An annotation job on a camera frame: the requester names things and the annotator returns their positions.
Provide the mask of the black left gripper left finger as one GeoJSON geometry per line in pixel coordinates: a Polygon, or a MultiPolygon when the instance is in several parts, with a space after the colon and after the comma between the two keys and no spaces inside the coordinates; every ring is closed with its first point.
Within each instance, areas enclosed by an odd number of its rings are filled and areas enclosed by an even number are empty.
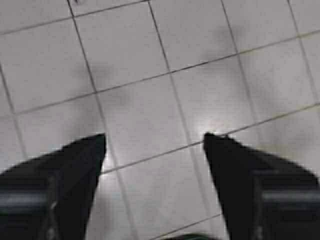
{"type": "Polygon", "coordinates": [[[83,240],[106,152],[100,133],[2,172],[1,239],[83,240]]]}

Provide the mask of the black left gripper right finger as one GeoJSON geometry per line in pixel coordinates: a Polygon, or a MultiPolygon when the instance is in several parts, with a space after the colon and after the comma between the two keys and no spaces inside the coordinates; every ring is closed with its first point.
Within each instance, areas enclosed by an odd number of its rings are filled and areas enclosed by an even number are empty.
{"type": "Polygon", "coordinates": [[[207,132],[203,149],[232,240],[317,240],[320,184],[288,159],[207,132]]]}

